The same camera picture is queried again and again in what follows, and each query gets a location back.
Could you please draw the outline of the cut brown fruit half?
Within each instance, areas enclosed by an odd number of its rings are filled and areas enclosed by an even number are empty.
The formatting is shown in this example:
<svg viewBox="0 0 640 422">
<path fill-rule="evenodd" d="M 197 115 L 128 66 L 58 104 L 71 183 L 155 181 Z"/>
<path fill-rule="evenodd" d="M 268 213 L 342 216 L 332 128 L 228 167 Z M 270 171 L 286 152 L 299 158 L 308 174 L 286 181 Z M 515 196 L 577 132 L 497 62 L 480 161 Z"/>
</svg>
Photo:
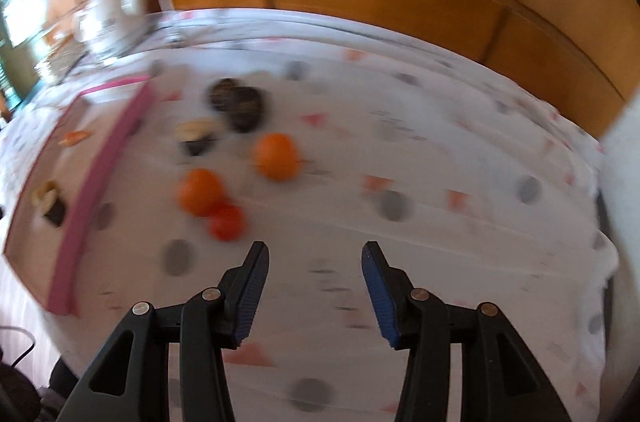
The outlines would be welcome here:
<svg viewBox="0 0 640 422">
<path fill-rule="evenodd" d="M 226 127 L 218 119 L 196 118 L 175 125 L 172 135 L 189 157 L 199 157 L 215 148 Z"/>
</svg>

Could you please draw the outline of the toy carrot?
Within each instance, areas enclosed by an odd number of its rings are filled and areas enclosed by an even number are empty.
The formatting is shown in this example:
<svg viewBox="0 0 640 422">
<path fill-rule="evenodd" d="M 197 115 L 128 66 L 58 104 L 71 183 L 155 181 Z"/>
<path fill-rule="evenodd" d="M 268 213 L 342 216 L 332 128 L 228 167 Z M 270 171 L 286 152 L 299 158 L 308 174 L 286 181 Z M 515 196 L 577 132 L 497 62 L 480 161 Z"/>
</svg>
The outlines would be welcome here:
<svg viewBox="0 0 640 422">
<path fill-rule="evenodd" d="M 81 142 L 84 142 L 92 135 L 93 133 L 87 130 L 70 131 L 63 135 L 63 137 L 58 141 L 58 145 L 63 148 L 73 147 Z"/>
</svg>

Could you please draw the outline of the white patterned tablecloth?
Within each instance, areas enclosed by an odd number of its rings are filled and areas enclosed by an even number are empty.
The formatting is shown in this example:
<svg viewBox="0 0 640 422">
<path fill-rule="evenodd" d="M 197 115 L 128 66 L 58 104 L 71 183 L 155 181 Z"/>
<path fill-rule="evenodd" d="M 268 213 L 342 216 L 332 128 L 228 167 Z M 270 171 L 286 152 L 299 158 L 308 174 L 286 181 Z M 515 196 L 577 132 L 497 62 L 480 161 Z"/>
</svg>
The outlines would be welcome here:
<svg viewBox="0 0 640 422">
<path fill-rule="evenodd" d="M 390 421 L 407 357 L 378 329 L 360 267 L 378 242 L 393 266 L 442 301 L 497 304 L 574 421 L 600 414 L 603 292 L 618 265 L 597 209 L 600 143 L 511 80 L 435 46 L 342 20 L 267 11 L 167 17 L 136 52 L 81 64 L 1 134 L 1 227 L 47 137 L 74 98 L 149 76 L 154 101 L 93 208 L 73 312 L 43 309 L 1 254 L 6 356 L 47 382 L 55 361 L 81 373 L 130 307 L 186 301 L 239 265 L 250 245 L 270 269 L 250 336 L 224 356 L 241 421 Z M 205 92 L 221 78 L 264 93 L 250 133 Z M 189 157 L 172 131 L 226 127 Z M 295 179 L 253 165 L 262 135 L 298 146 Z M 178 206 L 193 169 L 216 173 L 246 227 L 214 239 Z"/>
</svg>

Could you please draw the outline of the white ceramic electric kettle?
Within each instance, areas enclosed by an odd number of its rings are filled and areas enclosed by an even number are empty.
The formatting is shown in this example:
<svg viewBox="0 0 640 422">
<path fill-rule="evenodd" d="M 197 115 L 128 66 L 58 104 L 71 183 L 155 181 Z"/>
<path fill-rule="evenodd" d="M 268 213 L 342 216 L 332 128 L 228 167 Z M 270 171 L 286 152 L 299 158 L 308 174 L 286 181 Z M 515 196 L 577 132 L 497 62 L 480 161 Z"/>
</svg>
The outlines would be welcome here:
<svg viewBox="0 0 640 422">
<path fill-rule="evenodd" d="M 73 17 L 75 39 L 98 60 L 130 51 L 150 27 L 145 0 L 87 0 Z"/>
</svg>

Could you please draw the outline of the dark brown round fruit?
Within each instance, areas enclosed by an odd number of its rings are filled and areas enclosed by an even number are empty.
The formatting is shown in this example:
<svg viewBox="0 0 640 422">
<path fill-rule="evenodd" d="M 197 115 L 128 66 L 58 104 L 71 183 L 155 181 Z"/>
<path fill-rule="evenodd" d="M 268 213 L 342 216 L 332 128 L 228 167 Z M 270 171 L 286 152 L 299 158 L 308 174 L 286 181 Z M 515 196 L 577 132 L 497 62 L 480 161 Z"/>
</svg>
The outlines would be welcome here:
<svg viewBox="0 0 640 422">
<path fill-rule="evenodd" d="M 262 124 L 266 113 L 264 93 L 254 86 L 237 86 L 228 98 L 227 119 L 231 129 L 250 133 Z"/>
</svg>

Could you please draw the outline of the small red-orange fruit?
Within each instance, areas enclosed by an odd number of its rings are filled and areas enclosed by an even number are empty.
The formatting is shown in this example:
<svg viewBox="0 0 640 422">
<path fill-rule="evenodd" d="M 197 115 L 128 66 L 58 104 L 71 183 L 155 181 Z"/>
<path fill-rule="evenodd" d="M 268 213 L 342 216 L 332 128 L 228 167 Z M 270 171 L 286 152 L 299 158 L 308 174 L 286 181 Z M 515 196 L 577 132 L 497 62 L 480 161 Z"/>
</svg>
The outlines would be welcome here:
<svg viewBox="0 0 640 422">
<path fill-rule="evenodd" d="M 244 234 L 245 215 L 241 207 L 232 202 L 221 202 L 207 216 L 207 230 L 216 240 L 231 242 Z"/>
</svg>

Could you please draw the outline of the orange tangerine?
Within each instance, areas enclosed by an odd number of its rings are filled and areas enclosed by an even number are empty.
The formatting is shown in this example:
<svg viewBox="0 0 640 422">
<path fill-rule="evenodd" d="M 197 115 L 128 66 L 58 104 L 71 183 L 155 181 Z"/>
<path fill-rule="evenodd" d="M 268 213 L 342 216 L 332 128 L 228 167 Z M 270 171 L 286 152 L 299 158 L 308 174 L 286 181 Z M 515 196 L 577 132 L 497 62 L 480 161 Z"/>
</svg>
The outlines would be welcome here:
<svg viewBox="0 0 640 422">
<path fill-rule="evenodd" d="M 193 169 L 180 179 L 176 194 L 178 206 L 196 217 L 208 216 L 228 199 L 220 177 L 207 169 Z"/>
</svg>

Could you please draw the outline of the ornate silver tissue box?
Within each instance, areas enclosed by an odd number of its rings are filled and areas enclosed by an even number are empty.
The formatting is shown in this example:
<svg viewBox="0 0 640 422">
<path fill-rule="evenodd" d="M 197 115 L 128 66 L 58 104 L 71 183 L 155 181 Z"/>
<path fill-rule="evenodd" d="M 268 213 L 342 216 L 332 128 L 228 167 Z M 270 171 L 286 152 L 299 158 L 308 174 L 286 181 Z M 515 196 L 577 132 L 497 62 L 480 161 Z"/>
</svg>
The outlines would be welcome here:
<svg viewBox="0 0 640 422">
<path fill-rule="evenodd" d="M 86 53 L 85 45 L 72 36 L 58 41 L 50 49 L 50 52 L 36 64 L 40 80 L 48 86 L 62 83 Z"/>
</svg>

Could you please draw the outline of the pink-edged cardboard tray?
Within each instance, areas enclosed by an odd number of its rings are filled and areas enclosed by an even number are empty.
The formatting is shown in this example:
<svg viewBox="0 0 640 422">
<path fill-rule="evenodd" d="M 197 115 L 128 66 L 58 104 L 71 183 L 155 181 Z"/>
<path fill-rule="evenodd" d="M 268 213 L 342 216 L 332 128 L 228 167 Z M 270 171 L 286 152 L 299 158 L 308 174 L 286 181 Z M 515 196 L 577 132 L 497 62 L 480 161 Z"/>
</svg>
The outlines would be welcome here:
<svg viewBox="0 0 640 422">
<path fill-rule="evenodd" d="M 149 76 L 123 78 L 80 92 L 62 113 L 26 176 L 11 215 L 3 255 L 32 297 L 46 311 L 67 315 L 74 308 L 74 280 L 93 208 L 115 160 L 154 101 Z M 58 141 L 70 131 L 93 135 L 73 147 Z M 66 202 L 61 227 L 32 206 L 32 191 L 55 181 Z"/>
</svg>

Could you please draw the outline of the large orange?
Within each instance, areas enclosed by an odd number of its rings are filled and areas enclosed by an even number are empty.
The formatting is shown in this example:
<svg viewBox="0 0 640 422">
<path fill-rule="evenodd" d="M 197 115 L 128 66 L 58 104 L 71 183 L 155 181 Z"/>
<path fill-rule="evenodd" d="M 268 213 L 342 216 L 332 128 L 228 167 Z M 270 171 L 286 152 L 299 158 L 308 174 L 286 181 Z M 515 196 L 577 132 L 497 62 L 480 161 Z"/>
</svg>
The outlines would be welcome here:
<svg viewBox="0 0 640 422">
<path fill-rule="evenodd" d="M 254 169 L 273 182 L 295 179 L 302 168 L 298 146 L 291 135 L 268 133 L 258 138 L 253 148 Z"/>
</svg>

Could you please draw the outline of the dark brown chestnut fruit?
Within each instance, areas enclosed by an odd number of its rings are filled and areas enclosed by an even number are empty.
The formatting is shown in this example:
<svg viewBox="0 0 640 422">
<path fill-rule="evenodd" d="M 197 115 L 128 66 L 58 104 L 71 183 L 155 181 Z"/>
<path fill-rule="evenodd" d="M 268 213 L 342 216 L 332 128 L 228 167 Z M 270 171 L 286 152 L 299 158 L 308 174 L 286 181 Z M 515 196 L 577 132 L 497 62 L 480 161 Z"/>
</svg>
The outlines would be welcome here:
<svg viewBox="0 0 640 422">
<path fill-rule="evenodd" d="M 237 78 L 221 78 L 213 82 L 205 92 L 206 103 L 213 111 L 225 112 L 233 90 L 239 86 Z"/>
</svg>

